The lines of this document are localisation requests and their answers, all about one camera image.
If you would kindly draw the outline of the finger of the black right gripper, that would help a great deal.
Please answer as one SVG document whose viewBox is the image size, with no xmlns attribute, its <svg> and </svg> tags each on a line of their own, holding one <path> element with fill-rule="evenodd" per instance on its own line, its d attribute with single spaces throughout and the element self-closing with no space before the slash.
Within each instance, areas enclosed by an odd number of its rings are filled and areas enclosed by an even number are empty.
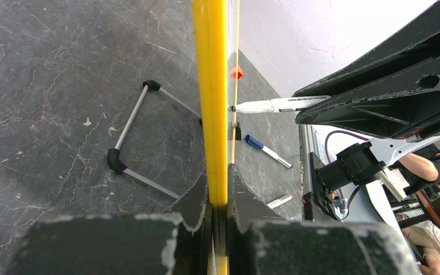
<svg viewBox="0 0 440 275">
<path fill-rule="evenodd" d="M 377 138 L 440 134 L 440 56 L 301 111 L 297 124 L 330 125 Z"/>
<path fill-rule="evenodd" d="M 440 56 L 440 1 L 358 60 L 294 93 L 339 95 Z"/>
</svg>

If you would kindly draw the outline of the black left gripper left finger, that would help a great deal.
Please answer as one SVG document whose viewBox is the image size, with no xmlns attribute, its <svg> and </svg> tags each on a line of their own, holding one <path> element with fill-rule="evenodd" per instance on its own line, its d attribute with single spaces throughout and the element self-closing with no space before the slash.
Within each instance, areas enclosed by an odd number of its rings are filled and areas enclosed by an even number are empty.
<svg viewBox="0 0 440 275">
<path fill-rule="evenodd" d="M 64 215 L 35 223 L 8 274 L 207 274 L 207 177 L 163 213 Z"/>
</svg>

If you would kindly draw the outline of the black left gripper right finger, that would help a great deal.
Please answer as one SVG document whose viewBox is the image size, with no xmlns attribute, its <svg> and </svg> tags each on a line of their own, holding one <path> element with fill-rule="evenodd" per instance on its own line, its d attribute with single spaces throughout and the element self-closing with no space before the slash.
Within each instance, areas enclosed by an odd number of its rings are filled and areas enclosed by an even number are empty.
<svg viewBox="0 0 440 275">
<path fill-rule="evenodd" d="M 230 274 L 418 274 L 404 238 L 383 223 L 289 221 L 228 166 Z"/>
</svg>

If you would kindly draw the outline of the black whiteboard marker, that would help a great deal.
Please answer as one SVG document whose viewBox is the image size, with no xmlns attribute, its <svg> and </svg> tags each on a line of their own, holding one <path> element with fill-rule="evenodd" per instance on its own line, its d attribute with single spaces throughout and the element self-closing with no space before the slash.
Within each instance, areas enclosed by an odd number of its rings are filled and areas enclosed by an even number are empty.
<svg viewBox="0 0 440 275">
<path fill-rule="evenodd" d="M 270 100 L 248 101 L 228 107 L 231 112 L 254 114 L 254 113 L 280 113 L 296 112 L 309 108 L 322 101 L 330 99 L 331 96 L 302 96 L 283 97 Z"/>
</svg>

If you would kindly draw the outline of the orange framed whiteboard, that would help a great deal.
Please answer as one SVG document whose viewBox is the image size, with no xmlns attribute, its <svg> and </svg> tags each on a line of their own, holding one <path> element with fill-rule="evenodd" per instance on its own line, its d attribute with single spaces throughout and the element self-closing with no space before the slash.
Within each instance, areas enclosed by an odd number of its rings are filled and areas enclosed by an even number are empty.
<svg viewBox="0 0 440 275">
<path fill-rule="evenodd" d="M 239 1 L 193 1 L 198 83 L 209 201 L 212 206 L 215 271 L 229 274 L 227 208 L 231 205 L 229 165 L 235 162 L 238 81 L 230 70 L 238 65 Z"/>
</svg>

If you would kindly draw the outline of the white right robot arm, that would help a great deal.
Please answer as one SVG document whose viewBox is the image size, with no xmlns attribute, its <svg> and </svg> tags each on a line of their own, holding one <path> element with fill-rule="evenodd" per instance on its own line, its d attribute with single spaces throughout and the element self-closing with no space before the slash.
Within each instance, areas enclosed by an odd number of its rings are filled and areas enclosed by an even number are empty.
<svg viewBox="0 0 440 275">
<path fill-rule="evenodd" d="M 320 171 L 328 189 L 367 179 L 440 136 L 440 1 L 345 68 L 296 92 L 328 96 L 297 124 L 329 125 L 372 140 Z"/>
</svg>

